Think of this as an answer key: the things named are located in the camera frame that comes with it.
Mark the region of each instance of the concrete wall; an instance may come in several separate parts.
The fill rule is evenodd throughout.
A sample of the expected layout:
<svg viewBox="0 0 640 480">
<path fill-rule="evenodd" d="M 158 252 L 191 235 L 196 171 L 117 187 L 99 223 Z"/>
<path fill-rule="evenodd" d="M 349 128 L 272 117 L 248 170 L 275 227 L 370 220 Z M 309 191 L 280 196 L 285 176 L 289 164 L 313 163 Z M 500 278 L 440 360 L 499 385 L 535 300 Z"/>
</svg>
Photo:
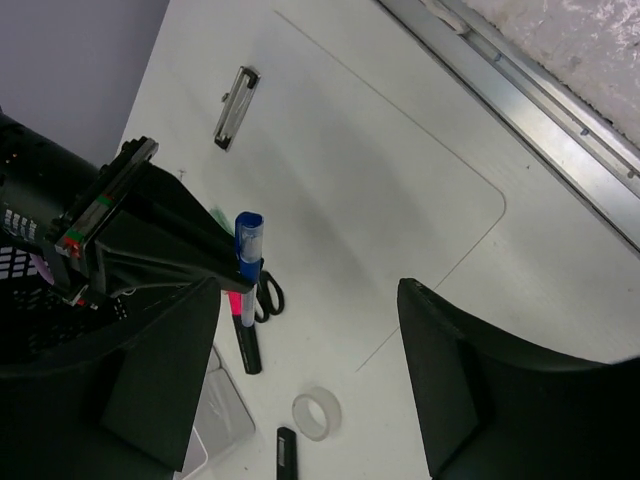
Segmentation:
<svg viewBox="0 0 640 480">
<path fill-rule="evenodd" d="M 0 105 L 96 164 L 111 161 L 169 0 L 2 0 Z"/>
<path fill-rule="evenodd" d="M 638 0 L 465 0 L 640 146 Z"/>
</svg>

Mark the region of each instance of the blue pen cap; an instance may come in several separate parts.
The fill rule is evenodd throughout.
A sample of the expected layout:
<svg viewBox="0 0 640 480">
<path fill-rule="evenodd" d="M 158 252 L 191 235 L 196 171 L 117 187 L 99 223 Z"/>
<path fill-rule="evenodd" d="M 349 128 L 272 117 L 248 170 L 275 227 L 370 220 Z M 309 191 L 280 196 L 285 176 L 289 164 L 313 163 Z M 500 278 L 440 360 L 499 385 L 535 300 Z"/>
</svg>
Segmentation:
<svg viewBox="0 0 640 480">
<path fill-rule="evenodd" d="M 254 283 L 260 276 L 264 218 L 253 212 L 242 212 L 236 218 L 236 253 L 240 273 Z"/>
</svg>

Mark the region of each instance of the black scissors handle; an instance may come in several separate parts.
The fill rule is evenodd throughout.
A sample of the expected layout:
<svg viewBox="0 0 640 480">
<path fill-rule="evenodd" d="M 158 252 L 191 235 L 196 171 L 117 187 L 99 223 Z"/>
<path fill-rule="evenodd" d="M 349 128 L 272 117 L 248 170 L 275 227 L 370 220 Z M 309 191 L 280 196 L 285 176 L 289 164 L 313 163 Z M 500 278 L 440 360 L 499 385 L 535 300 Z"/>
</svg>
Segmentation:
<svg viewBox="0 0 640 480">
<path fill-rule="evenodd" d="M 271 289 L 273 289 L 276 294 L 275 303 Z M 256 309 L 256 322 L 258 323 L 265 323 L 269 321 L 272 315 L 275 317 L 284 312 L 284 291 L 282 287 L 278 285 L 275 278 L 273 278 L 273 275 L 267 270 L 260 272 L 256 299 L 258 300 L 259 309 L 262 310 L 262 315 L 260 315 L 258 312 L 259 309 Z"/>
</svg>

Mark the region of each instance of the white table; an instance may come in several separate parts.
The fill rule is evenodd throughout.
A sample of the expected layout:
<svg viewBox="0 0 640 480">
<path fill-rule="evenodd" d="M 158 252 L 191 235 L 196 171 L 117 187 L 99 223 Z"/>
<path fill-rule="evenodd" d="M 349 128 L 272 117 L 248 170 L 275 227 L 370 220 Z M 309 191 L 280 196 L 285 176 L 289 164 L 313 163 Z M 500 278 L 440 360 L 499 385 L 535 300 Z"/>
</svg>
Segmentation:
<svg viewBox="0 0 640 480">
<path fill-rule="evenodd" d="M 223 152 L 212 132 L 240 65 L 263 78 Z M 276 428 L 315 384 L 344 424 L 299 436 L 301 478 L 428 478 L 404 276 L 549 348 L 640 350 L 637 257 L 370 0 L 175 0 L 124 138 L 140 135 L 207 208 L 265 215 L 289 300 L 259 326 L 257 377 L 223 309 L 216 343 L 258 433 L 203 479 L 274 478 Z"/>
</svg>

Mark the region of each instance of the white tape roll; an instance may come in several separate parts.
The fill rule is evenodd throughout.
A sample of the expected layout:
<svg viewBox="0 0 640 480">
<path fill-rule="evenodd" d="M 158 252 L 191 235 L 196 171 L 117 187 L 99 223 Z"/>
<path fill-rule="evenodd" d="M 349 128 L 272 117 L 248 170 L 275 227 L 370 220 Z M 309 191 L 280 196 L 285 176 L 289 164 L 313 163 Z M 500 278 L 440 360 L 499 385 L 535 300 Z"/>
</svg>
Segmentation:
<svg viewBox="0 0 640 480">
<path fill-rule="evenodd" d="M 340 427 L 340 403 L 329 390 L 314 387 L 293 401 L 293 420 L 305 437 L 320 442 Z"/>
</svg>

